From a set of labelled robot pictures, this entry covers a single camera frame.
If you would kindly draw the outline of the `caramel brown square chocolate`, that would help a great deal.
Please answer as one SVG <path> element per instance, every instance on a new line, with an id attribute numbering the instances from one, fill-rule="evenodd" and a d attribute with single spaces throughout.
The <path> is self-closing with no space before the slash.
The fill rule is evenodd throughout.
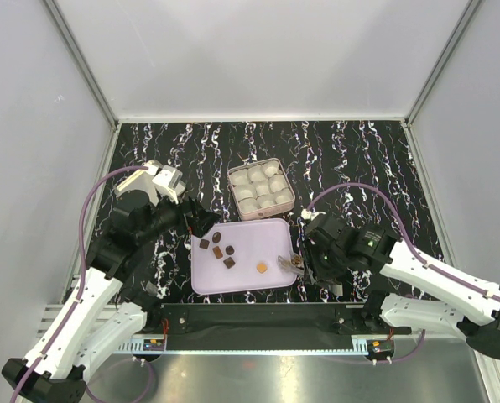
<path id="1" fill-rule="evenodd" d="M 217 259 L 221 259 L 223 257 L 223 253 L 220 247 L 216 246 L 212 249 L 212 251 Z"/>

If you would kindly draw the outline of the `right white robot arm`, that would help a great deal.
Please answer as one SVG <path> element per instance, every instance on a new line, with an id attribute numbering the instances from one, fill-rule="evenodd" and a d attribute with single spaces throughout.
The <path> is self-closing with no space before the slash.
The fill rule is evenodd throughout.
<path id="1" fill-rule="evenodd" d="M 468 275 L 416 250 L 375 225 L 354 228 L 323 212 L 303 211 L 300 248 L 310 280 L 336 285 L 352 271 L 369 271 L 408 283 L 430 295 L 415 300 L 389 291 L 368 294 L 352 316 L 356 332 L 400 327 L 446 333 L 500 360 L 500 285 Z"/>

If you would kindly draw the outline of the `dark pyramid chocolate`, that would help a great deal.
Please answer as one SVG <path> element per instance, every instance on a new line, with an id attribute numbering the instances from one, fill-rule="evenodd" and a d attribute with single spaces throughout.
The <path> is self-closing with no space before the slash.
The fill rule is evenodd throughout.
<path id="1" fill-rule="evenodd" d="M 230 268 L 232 268 L 232 267 L 236 264 L 236 262 L 235 262 L 235 260 L 234 260 L 232 257 L 229 257 L 229 258 L 227 258 L 227 259 L 225 259 L 225 260 L 223 261 L 223 264 L 224 264 L 224 265 L 225 265 L 228 269 L 230 269 Z"/>

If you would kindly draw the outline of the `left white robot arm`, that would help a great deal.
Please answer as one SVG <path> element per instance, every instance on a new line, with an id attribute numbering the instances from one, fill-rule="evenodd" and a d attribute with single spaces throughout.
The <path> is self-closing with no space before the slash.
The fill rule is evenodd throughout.
<path id="1" fill-rule="evenodd" d="M 131 296 L 101 327 L 92 327 L 107 303 L 146 260 L 145 249 L 178 229 L 202 237 L 219 222 L 196 199 L 152 203 L 144 191 L 130 191 L 115 203 L 103 234 L 81 262 L 79 282 L 44 336 L 21 359 L 9 359 L 3 378 L 31 402 L 78 402 L 94 373 L 133 334 L 162 324 L 158 300 Z"/>

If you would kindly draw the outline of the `pink tin lid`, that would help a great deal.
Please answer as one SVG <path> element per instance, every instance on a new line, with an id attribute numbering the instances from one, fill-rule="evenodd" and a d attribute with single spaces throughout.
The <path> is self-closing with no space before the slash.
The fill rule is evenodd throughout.
<path id="1" fill-rule="evenodd" d="M 117 185 L 115 194 L 121 196 L 130 191 L 141 191 L 156 206 L 163 197 L 179 204 L 185 189 L 186 184 L 182 181 L 180 170 L 162 165 L 157 160 L 150 160 L 143 165 L 142 170 L 134 171 Z"/>

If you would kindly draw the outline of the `dark square chocolate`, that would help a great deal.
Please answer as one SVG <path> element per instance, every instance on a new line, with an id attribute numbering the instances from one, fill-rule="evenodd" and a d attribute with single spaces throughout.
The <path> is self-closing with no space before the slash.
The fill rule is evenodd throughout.
<path id="1" fill-rule="evenodd" d="M 201 249 L 208 249 L 210 242 L 206 239 L 202 239 L 199 243 Z"/>

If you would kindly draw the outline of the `orange caramel chocolate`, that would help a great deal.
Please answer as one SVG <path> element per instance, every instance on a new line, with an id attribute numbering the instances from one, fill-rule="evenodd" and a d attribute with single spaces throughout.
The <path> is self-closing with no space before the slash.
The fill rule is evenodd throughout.
<path id="1" fill-rule="evenodd" d="M 259 263 L 259 264 L 257 264 L 257 271 L 259 273 L 264 273 L 264 272 L 267 271 L 267 269 L 268 269 L 268 266 L 265 263 Z"/>

